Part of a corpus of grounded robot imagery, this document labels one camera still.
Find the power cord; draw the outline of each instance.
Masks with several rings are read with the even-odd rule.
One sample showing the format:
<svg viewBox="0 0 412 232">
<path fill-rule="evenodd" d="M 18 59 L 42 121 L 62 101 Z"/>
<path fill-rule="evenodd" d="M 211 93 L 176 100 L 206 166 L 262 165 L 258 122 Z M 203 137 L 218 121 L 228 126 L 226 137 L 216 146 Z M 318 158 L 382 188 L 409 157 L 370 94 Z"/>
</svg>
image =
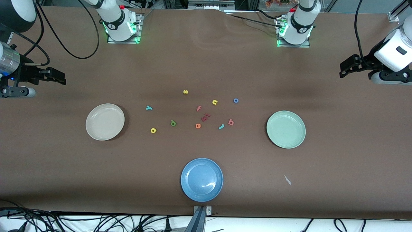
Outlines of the power cord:
<svg viewBox="0 0 412 232">
<path fill-rule="evenodd" d="M 56 32 L 54 31 L 52 25 L 50 24 L 50 22 L 49 22 L 49 20 L 48 20 L 48 18 L 47 18 L 47 16 L 46 16 L 46 14 L 44 13 L 44 11 L 43 11 L 43 9 L 42 9 L 41 4 L 39 3 L 38 0 L 36 0 L 36 3 L 37 3 L 37 5 L 39 6 L 40 11 L 42 12 L 43 17 L 44 17 L 44 19 L 46 20 L 47 24 L 49 25 L 51 31 L 53 32 L 54 36 L 55 36 L 56 39 L 59 41 L 59 43 L 60 43 L 60 45 L 63 47 L 63 49 L 64 49 L 68 54 L 70 54 L 72 57 L 74 57 L 74 58 L 77 58 L 77 59 L 88 59 L 88 58 L 92 57 L 92 56 L 97 52 L 97 49 L 99 48 L 99 44 L 100 44 L 100 36 L 99 36 L 99 31 L 98 31 L 98 29 L 97 29 L 96 22 L 95 22 L 94 19 L 93 19 L 93 16 L 91 15 L 91 13 L 90 13 L 89 10 L 87 9 L 87 7 L 86 7 L 80 0 L 77 0 L 77 1 L 83 6 L 83 8 L 84 8 L 84 9 L 87 11 L 87 13 L 89 14 L 89 16 L 90 16 L 90 18 L 91 18 L 91 20 L 92 20 L 92 22 L 93 22 L 94 28 L 96 29 L 96 34 L 97 34 L 97 45 L 96 45 L 96 48 L 95 48 L 95 50 L 93 51 L 92 54 L 90 54 L 90 55 L 88 55 L 88 56 L 86 56 L 86 57 L 78 57 L 78 56 L 74 55 L 73 53 L 71 53 L 71 52 L 66 48 L 66 46 L 64 46 L 64 44 L 62 43 L 62 41 L 60 40 L 60 38 L 58 37 L 58 35 L 57 35 Z"/>
<path fill-rule="evenodd" d="M 27 40 L 27 41 L 30 42 L 33 46 L 36 46 L 38 49 L 40 49 L 40 51 L 42 51 L 42 53 L 44 54 L 44 56 L 47 58 L 47 61 L 46 61 L 46 63 L 39 64 L 39 65 L 36 65 L 36 66 L 46 66 L 46 65 L 48 65 L 48 64 L 50 63 L 50 57 L 49 57 L 49 55 L 46 53 L 46 51 L 45 51 L 40 45 L 38 45 L 37 43 L 33 42 L 33 40 L 27 38 L 26 36 L 22 35 L 20 32 L 17 32 L 17 31 L 13 30 L 12 28 L 10 28 L 10 27 L 2 24 L 2 23 L 0 23 L 0 25 L 2 25 L 3 27 L 6 27 L 6 28 L 8 28 L 8 29 L 10 29 L 10 30 L 13 31 L 15 34 L 17 34 L 18 36 L 20 36 L 20 37 L 22 37 L 23 39 Z"/>
<path fill-rule="evenodd" d="M 264 12 L 264 11 L 261 10 L 261 9 L 255 9 L 255 10 L 253 10 L 253 11 L 260 12 L 260 13 L 262 13 L 264 16 L 266 16 L 266 17 L 269 18 L 269 19 L 276 19 L 277 17 L 282 16 L 282 15 L 278 15 L 278 16 L 273 17 L 273 16 L 270 16 L 270 15 L 266 14 L 266 12 Z"/>
<path fill-rule="evenodd" d="M 337 226 L 337 224 L 336 224 L 337 221 L 339 221 L 339 222 L 342 224 L 343 229 L 345 230 L 345 232 L 348 232 L 348 230 L 346 229 L 346 226 L 345 226 L 345 224 L 343 224 L 342 220 L 337 219 L 337 218 L 333 220 L 333 224 L 335 225 L 335 228 L 336 228 L 337 230 L 339 230 L 340 232 L 343 232 L 343 231 L 342 231 L 341 229 L 339 229 L 339 227 Z"/>
<path fill-rule="evenodd" d="M 170 221 L 169 221 L 169 217 L 166 217 L 166 227 L 164 229 L 164 232 L 170 232 L 172 231 L 172 228 L 170 227 Z"/>
<path fill-rule="evenodd" d="M 151 228 L 151 227 L 145 229 L 144 231 L 146 231 L 146 230 L 148 230 L 148 229 L 151 229 L 151 230 L 154 231 L 154 232 L 158 232 L 157 230 L 155 230 L 155 229 L 153 229 L 153 228 Z"/>
<path fill-rule="evenodd" d="M 279 27 L 279 28 L 282 27 L 281 25 L 269 24 L 269 23 L 265 23 L 265 22 L 262 22 L 262 21 L 257 21 L 257 20 L 254 20 L 254 19 L 248 19 L 248 18 L 240 17 L 240 16 L 237 16 L 237 15 L 232 15 L 232 16 L 236 17 L 236 18 L 244 19 L 244 20 L 249 20 L 249 21 L 252 21 L 252 22 L 255 22 L 255 23 L 265 24 L 265 25 Z"/>
<path fill-rule="evenodd" d="M 40 15 L 40 12 L 39 12 L 39 9 L 37 9 L 37 7 L 36 7 L 36 13 L 37 13 L 37 15 L 39 16 L 39 20 L 40 20 L 40 26 L 41 26 L 41 31 L 40 31 L 40 35 L 39 35 L 39 38 L 37 39 L 37 41 L 36 41 L 36 43 L 37 44 L 39 44 L 40 43 L 40 41 L 42 40 L 42 38 L 43 38 L 43 33 L 44 33 L 44 24 L 43 24 L 43 19 L 42 19 L 42 16 Z M 24 53 L 24 55 L 23 56 L 27 56 L 31 51 L 33 51 L 33 49 L 35 48 L 36 46 L 35 45 L 33 45 L 26 53 Z"/>
<path fill-rule="evenodd" d="M 365 229 L 366 226 L 366 219 L 363 220 L 363 225 L 362 225 L 362 229 L 360 230 L 360 232 L 363 232 L 363 230 Z"/>
<path fill-rule="evenodd" d="M 368 63 L 365 62 L 365 58 L 363 57 L 363 52 L 362 52 L 362 47 L 361 47 L 361 39 L 359 38 L 359 34 L 358 34 L 358 14 L 359 14 L 359 8 L 361 7 L 363 0 L 359 0 L 359 4 L 358 4 L 358 8 L 356 9 L 356 13 L 355 13 L 355 25 L 354 25 L 354 29 L 355 29 L 355 36 L 356 36 L 356 40 L 358 41 L 358 49 L 359 49 L 359 55 L 360 55 L 360 59 L 361 61 L 368 66 L 371 69 L 374 69 L 374 67 L 370 66 Z"/>
<path fill-rule="evenodd" d="M 7 217 L 8 219 L 25 220 L 26 224 L 33 225 L 35 232 L 78 232 L 77 229 L 71 228 L 64 221 L 71 222 L 82 222 L 99 220 L 97 226 L 94 228 L 93 232 L 109 232 L 111 229 L 116 227 L 121 227 L 123 232 L 146 232 L 146 231 L 156 231 L 153 228 L 147 227 L 149 224 L 163 220 L 171 217 L 188 216 L 188 215 L 173 215 L 167 217 L 161 217 L 152 221 L 147 222 L 149 219 L 153 218 L 154 215 L 140 216 L 139 224 L 135 227 L 133 217 L 138 216 L 135 214 L 122 214 L 122 215 L 101 215 L 99 218 L 84 218 L 84 219 L 69 219 L 61 217 L 59 212 L 48 212 L 37 209 L 25 208 L 12 201 L 0 199 L 0 201 L 8 202 L 14 206 L 0 207 L 0 218 Z M 133 229 L 129 230 L 126 228 L 124 221 L 130 218 L 133 223 Z M 44 223 L 42 226 L 45 229 L 40 228 L 38 222 Z"/>
<path fill-rule="evenodd" d="M 305 229 L 302 230 L 301 232 L 306 232 L 310 226 L 310 224 L 313 222 L 314 218 L 311 218 L 310 221 L 308 222 L 308 224 L 306 225 Z"/>
<path fill-rule="evenodd" d="M 25 221 L 18 230 L 9 230 L 8 232 L 24 232 L 26 230 L 26 226 L 27 226 L 27 221 Z"/>
</svg>

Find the black cable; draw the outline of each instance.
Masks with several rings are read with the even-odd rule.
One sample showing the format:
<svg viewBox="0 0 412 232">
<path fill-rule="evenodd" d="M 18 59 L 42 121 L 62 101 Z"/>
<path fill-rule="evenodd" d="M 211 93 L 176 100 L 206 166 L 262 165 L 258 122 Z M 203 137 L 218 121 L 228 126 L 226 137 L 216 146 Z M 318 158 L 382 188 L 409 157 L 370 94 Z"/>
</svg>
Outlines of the black cable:
<svg viewBox="0 0 412 232">
<path fill-rule="evenodd" d="M 258 12 L 262 13 L 264 16 L 266 16 L 267 18 L 270 18 L 270 19 L 276 19 L 276 17 L 279 17 L 279 16 L 272 17 L 272 16 L 266 14 L 266 13 L 265 13 L 263 10 L 261 10 L 261 9 L 255 9 L 254 11 L 258 11 Z"/>
<path fill-rule="evenodd" d="M 124 232 L 124 230 L 125 230 L 125 227 L 124 227 L 123 224 L 122 224 L 122 225 L 116 225 L 116 226 L 114 226 L 113 228 L 116 228 L 116 227 L 121 227 L 121 228 L 122 228 L 122 232 Z"/>
<path fill-rule="evenodd" d="M 69 226 L 67 226 L 63 221 L 61 221 L 61 223 L 62 223 L 66 228 L 68 228 L 70 231 L 72 231 L 72 232 L 77 232 L 77 231 L 73 230 L 72 228 L 70 228 Z"/>
<path fill-rule="evenodd" d="M 151 230 L 153 230 L 154 232 L 158 232 L 157 230 L 155 230 L 155 229 L 153 229 L 153 228 L 151 228 L 151 227 L 147 228 L 147 230 L 148 230 L 148 229 L 151 229 Z"/>
<path fill-rule="evenodd" d="M 366 219 L 363 220 L 363 225 L 362 225 L 362 229 L 360 230 L 360 232 L 363 232 L 365 226 L 366 226 Z"/>
<path fill-rule="evenodd" d="M 35 209 L 35 210 L 29 209 L 29 210 L 32 210 L 32 211 L 34 211 L 34 212 L 39 212 L 39 213 L 42 213 L 43 215 L 46 215 L 46 218 L 49 220 L 50 227 L 52 228 L 52 227 L 53 227 L 53 226 L 52 226 L 52 223 L 51 223 L 50 219 L 48 218 L 48 215 L 49 215 L 51 218 L 54 219 L 54 221 L 56 222 L 57 226 L 61 229 L 61 231 L 62 231 L 62 232 L 65 232 L 65 230 L 63 229 L 63 226 L 60 224 L 59 220 L 57 220 L 57 217 L 56 217 L 54 214 L 52 214 L 52 213 L 50 213 L 50 212 L 48 212 L 48 211 L 39 210 L 39 209 Z"/>
<path fill-rule="evenodd" d="M 154 223 L 154 222 L 156 222 L 156 221 L 159 221 L 159 220 L 163 220 L 163 219 L 166 219 L 166 218 L 173 218 L 173 217 L 181 217 L 181 216 L 187 216 L 187 215 L 172 215 L 172 216 L 166 216 L 166 217 L 163 217 L 163 218 L 158 218 L 158 219 L 156 219 L 156 220 L 153 220 L 153 221 L 150 221 L 150 222 L 144 224 L 144 225 L 142 226 L 142 228 L 145 227 L 145 226 L 147 226 L 147 225 L 149 225 L 149 224 L 151 224 L 151 223 Z"/>
<path fill-rule="evenodd" d="M 147 220 L 149 220 L 149 219 L 151 219 L 151 218 L 153 218 L 153 217 L 154 217 L 154 215 L 149 215 L 147 218 L 145 218 L 145 219 L 142 220 L 143 216 L 141 216 L 141 217 L 140 217 L 140 220 L 139 220 L 139 224 L 137 225 L 136 228 L 134 228 L 134 229 L 132 230 L 132 232 L 142 232 L 142 231 L 143 231 L 143 227 L 144 227 L 143 224 L 144 224 L 145 222 L 147 222 Z"/>
<path fill-rule="evenodd" d="M 45 227 L 48 228 L 51 232 L 55 232 L 54 228 L 53 228 L 51 225 L 49 225 L 41 216 L 39 216 L 38 214 L 36 214 L 33 210 L 28 209 L 28 208 L 21 207 L 21 206 L 17 205 L 17 204 L 14 203 L 14 202 L 11 202 L 11 201 L 2 200 L 2 199 L 0 199 L 0 201 L 9 202 L 9 203 L 17 206 L 17 207 L 2 207 L 2 208 L 0 208 L 0 211 L 3 211 L 3 210 L 5 210 L 5 211 L 10 211 L 10 210 L 11 210 L 11 211 L 18 211 L 18 210 L 20 210 L 21 212 L 24 212 L 24 213 L 26 214 L 25 218 L 26 218 L 27 222 L 29 222 L 30 224 L 34 225 L 34 226 L 35 226 L 36 228 L 38 228 L 40 231 L 42 231 L 42 230 L 36 225 L 36 223 L 34 222 L 34 218 L 37 219 L 37 220 L 40 220 L 41 222 L 43 222 L 44 225 L 45 225 Z"/>
<path fill-rule="evenodd" d="M 61 42 L 60 38 L 58 37 L 58 35 L 57 35 L 56 32 L 54 31 L 52 25 L 50 24 L 50 22 L 49 22 L 49 20 L 48 20 L 48 18 L 47 18 L 47 16 L 46 16 L 46 14 L 44 13 L 44 11 L 43 11 L 43 9 L 42 9 L 42 6 L 41 6 L 40 3 L 38 2 L 38 0 L 36 0 L 36 3 L 37 3 L 37 5 L 39 6 L 40 11 L 42 12 L 43 17 L 44 17 L 44 19 L 46 20 L 47 24 L 49 25 L 51 31 L 53 32 L 54 36 L 56 37 L 56 39 L 58 40 L 58 42 L 60 43 L 60 45 L 63 47 L 63 49 L 64 49 L 68 54 L 70 54 L 72 57 L 74 57 L 74 58 L 77 58 L 77 59 L 88 59 L 88 58 L 92 57 L 92 56 L 97 52 L 97 49 L 99 48 L 99 44 L 100 44 L 100 36 L 99 36 L 99 31 L 98 31 L 98 29 L 97 29 L 96 22 L 95 22 L 94 19 L 93 19 L 93 16 L 91 15 L 91 13 L 90 13 L 89 10 L 87 9 L 87 7 L 85 7 L 85 5 L 84 5 L 80 0 L 77 0 L 77 1 L 83 6 L 83 8 L 84 8 L 84 9 L 87 11 L 87 13 L 89 14 L 89 16 L 90 16 L 90 18 L 91 18 L 91 20 L 92 20 L 92 22 L 93 22 L 94 28 L 96 29 L 96 34 L 97 34 L 97 45 L 96 45 L 96 48 L 95 48 L 95 50 L 93 51 L 92 54 L 90 54 L 90 55 L 88 55 L 88 56 L 86 56 L 86 57 L 78 57 L 78 56 L 74 55 L 73 53 L 71 53 L 71 52 L 66 48 L 66 46 L 64 46 L 64 44 Z"/>
<path fill-rule="evenodd" d="M 34 46 L 36 46 L 38 49 L 40 49 L 40 51 L 42 51 L 42 53 L 44 54 L 44 56 L 47 58 L 47 61 L 46 61 L 46 63 L 40 64 L 40 65 L 38 65 L 38 66 L 46 66 L 46 65 L 48 65 L 48 64 L 50 63 L 50 57 L 49 57 L 49 55 L 46 53 L 46 51 L 45 51 L 41 46 L 39 46 L 37 43 L 33 42 L 33 40 L 25 37 L 25 36 L 22 35 L 21 33 L 17 32 L 17 31 L 14 31 L 12 28 L 10 28 L 10 27 L 2 24 L 2 23 L 0 23 L 0 25 L 2 25 L 3 27 L 6 27 L 6 28 L 12 30 L 12 31 L 13 31 L 14 33 L 16 33 L 18 36 L 20 36 L 20 37 L 22 37 L 23 39 L 27 40 L 28 42 L 30 42 L 31 44 L 33 44 Z"/>
<path fill-rule="evenodd" d="M 311 218 L 310 221 L 308 222 L 308 224 L 306 225 L 305 229 L 302 230 L 301 232 L 306 232 L 310 226 L 310 224 L 313 222 L 314 218 Z"/>
<path fill-rule="evenodd" d="M 93 232 L 98 232 L 106 223 L 110 222 L 113 218 L 115 218 L 116 216 L 111 216 L 112 218 L 110 218 L 109 220 L 107 220 L 106 222 L 104 222 L 105 220 L 103 220 L 102 222 L 100 222 L 96 228 L 93 230 Z"/>
<path fill-rule="evenodd" d="M 21 213 L 19 212 L 19 213 L 10 214 L 10 211 L 8 211 L 6 215 L 0 215 L 0 218 L 1 217 L 7 217 L 7 219 L 10 219 L 9 217 L 14 216 L 14 215 L 19 215 L 19 214 L 21 214 Z"/>
<path fill-rule="evenodd" d="M 55 223 L 56 222 L 56 220 L 53 220 L 53 222 L 50 222 L 50 225 L 51 226 L 53 226 L 53 223 Z"/>
<path fill-rule="evenodd" d="M 340 221 L 340 223 L 343 225 L 343 228 L 345 229 L 345 232 L 348 232 L 348 230 L 346 229 L 345 224 L 343 224 L 342 220 L 336 218 L 336 219 L 333 220 L 333 224 L 335 225 L 335 227 L 336 227 L 337 230 L 339 230 L 340 232 L 343 232 L 343 231 L 341 231 L 341 230 L 339 229 L 339 227 L 337 226 L 336 221 Z"/>
<path fill-rule="evenodd" d="M 237 15 L 232 15 L 232 16 L 236 17 L 236 18 L 240 18 L 240 19 L 249 20 L 249 21 L 252 21 L 252 22 L 255 22 L 255 23 L 266 24 L 266 25 L 274 26 L 274 27 L 282 27 L 281 25 L 269 24 L 269 23 L 265 23 L 265 22 L 261 22 L 261 21 L 257 21 L 257 20 L 253 20 L 253 19 L 243 18 L 243 17 L 237 16 Z"/>
<path fill-rule="evenodd" d="M 43 24 L 42 16 L 40 15 L 40 12 L 39 12 L 39 10 L 37 9 L 37 7 L 36 7 L 36 13 L 37 13 L 37 15 L 39 16 L 40 26 L 41 26 L 40 35 L 39 35 L 39 38 L 38 38 L 37 41 L 36 41 L 36 43 L 39 44 L 39 43 L 40 43 L 40 40 L 42 40 L 42 38 L 43 38 L 44 24 Z M 33 51 L 33 49 L 34 49 L 35 47 L 36 47 L 36 46 L 33 45 L 26 53 L 24 53 L 23 56 L 27 56 L 31 51 Z"/>
<path fill-rule="evenodd" d="M 36 231 L 37 231 L 37 230 L 43 231 L 38 225 L 36 225 L 36 223 L 34 223 L 34 220 L 33 220 L 33 222 L 27 220 L 27 222 L 29 222 L 30 224 L 32 224 L 32 225 L 34 226 L 34 228 L 36 229 Z"/>
<path fill-rule="evenodd" d="M 107 230 L 105 230 L 105 232 L 108 232 L 110 229 L 114 228 L 117 223 L 119 223 L 119 224 L 125 229 L 125 226 L 124 226 L 123 223 L 121 223 L 121 221 L 124 220 L 124 219 L 126 219 L 126 218 L 129 218 L 129 217 L 131 217 L 131 215 L 125 216 L 124 218 L 122 218 L 122 219 L 120 219 L 120 220 L 118 220 L 117 218 L 115 218 L 116 222 L 113 223 L 113 225 L 110 226 Z"/>
<path fill-rule="evenodd" d="M 66 220 L 66 221 L 92 221 L 92 220 L 97 220 L 97 219 L 101 220 L 102 218 L 100 217 L 100 218 L 69 219 L 69 218 L 61 218 L 59 216 L 59 219 L 60 220 Z"/>
<path fill-rule="evenodd" d="M 172 227 L 170 227 L 169 217 L 166 217 L 166 226 L 165 226 L 165 229 L 164 229 L 163 231 L 164 231 L 164 232 L 170 232 L 170 231 L 172 231 Z"/>
<path fill-rule="evenodd" d="M 356 36 L 356 40 L 358 41 L 358 49 L 359 49 L 359 55 L 360 55 L 361 61 L 369 68 L 375 69 L 374 67 L 370 66 L 368 63 L 365 62 L 365 58 L 363 57 L 363 52 L 362 52 L 362 47 L 361 47 L 361 40 L 358 34 L 358 14 L 359 14 L 359 8 L 361 7 L 362 1 L 363 0 L 359 0 L 358 8 L 356 9 L 356 13 L 355 13 L 355 26 L 354 26 L 355 36 Z"/>
<path fill-rule="evenodd" d="M 133 230 L 133 228 L 134 228 L 134 220 L 133 220 L 133 217 L 131 217 L 131 223 L 132 223 L 132 230 Z"/>
</svg>

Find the small white stick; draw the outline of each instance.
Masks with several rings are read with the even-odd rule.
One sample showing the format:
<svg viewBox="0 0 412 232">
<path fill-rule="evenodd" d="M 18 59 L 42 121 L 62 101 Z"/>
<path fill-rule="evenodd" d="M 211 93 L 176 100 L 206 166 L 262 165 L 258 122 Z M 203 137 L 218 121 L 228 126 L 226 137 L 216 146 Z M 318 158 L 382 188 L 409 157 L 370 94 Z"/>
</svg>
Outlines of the small white stick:
<svg viewBox="0 0 412 232">
<path fill-rule="evenodd" d="M 291 185 L 292 183 L 290 182 L 290 180 L 285 175 L 283 175 L 283 176 L 285 177 L 285 179 L 289 183 L 289 185 Z"/>
</svg>

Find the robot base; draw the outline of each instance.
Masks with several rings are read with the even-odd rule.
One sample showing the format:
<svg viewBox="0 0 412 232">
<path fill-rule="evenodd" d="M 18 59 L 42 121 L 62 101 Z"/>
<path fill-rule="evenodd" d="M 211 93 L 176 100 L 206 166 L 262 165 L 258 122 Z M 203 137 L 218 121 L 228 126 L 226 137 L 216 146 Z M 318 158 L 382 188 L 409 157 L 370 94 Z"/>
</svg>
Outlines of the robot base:
<svg viewBox="0 0 412 232">
<path fill-rule="evenodd" d="M 275 25 L 284 26 L 284 24 L 285 24 L 285 22 L 282 21 L 282 20 L 278 21 L 278 20 L 275 19 L 274 22 L 275 22 Z M 281 30 L 281 28 L 276 27 L 276 43 L 277 43 L 278 47 L 300 47 L 300 48 L 309 48 L 310 47 L 309 38 L 307 38 L 305 40 L 305 42 L 303 42 L 301 44 L 297 44 L 297 45 L 290 44 L 290 43 L 286 42 L 286 40 L 279 35 L 280 30 Z"/>
<path fill-rule="evenodd" d="M 143 20 L 145 18 L 145 14 L 136 14 L 136 22 L 140 22 L 136 25 L 137 32 L 132 35 L 129 39 L 125 41 L 116 41 L 113 40 L 110 36 L 107 38 L 107 43 L 116 43 L 116 44 L 139 44 L 140 38 L 142 36 L 142 29 L 143 29 Z"/>
</svg>

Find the metal frame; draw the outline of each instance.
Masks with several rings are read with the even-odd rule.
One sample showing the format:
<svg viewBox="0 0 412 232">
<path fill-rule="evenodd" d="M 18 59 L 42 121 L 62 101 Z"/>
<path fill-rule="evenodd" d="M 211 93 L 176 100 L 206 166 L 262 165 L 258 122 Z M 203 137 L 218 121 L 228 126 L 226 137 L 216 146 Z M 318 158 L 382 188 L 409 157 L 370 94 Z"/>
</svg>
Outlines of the metal frame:
<svg viewBox="0 0 412 232">
<path fill-rule="evenodd" d="M 204 232 L 206 216 L 211 214 L 211 206 L 195 206 L 194 215 L 187 225 L 185 232 Z"/>
<path fill-rule="evenodd" d="M 234 0 L 188 0 L 187 9 L 235 10 Z"/>
<path fill-rule="evenodd" d="M 392 11 L 388 12 L 389 22 L 399 22 L 398 16 L 404 12 L 409 6 L 408 0 L 403 0 L 399 5 L 397 5 Z"/>
<path fill-rule="evenodd" d="M 249 2 L 248 10 L 254 10 L 259 7 L 260 0 L 248 0 L 248 2 Z"/>
<path fill-rule="evenodd" d="M 335 6 L 335 4 L 337 3 L 337 1 L 338 1 L 338 0 L 332 0 L 332 1 L 329 3 L 328 7 L 327 7 L 323 12 L 328 12 L 328 13 L 329 13 L 329 12 L 332 10 L 332 8 Z M 322 2 L 322 6 L 324 6 L 325 0 L 321 0 L 321 2 Z"/>
</svg>

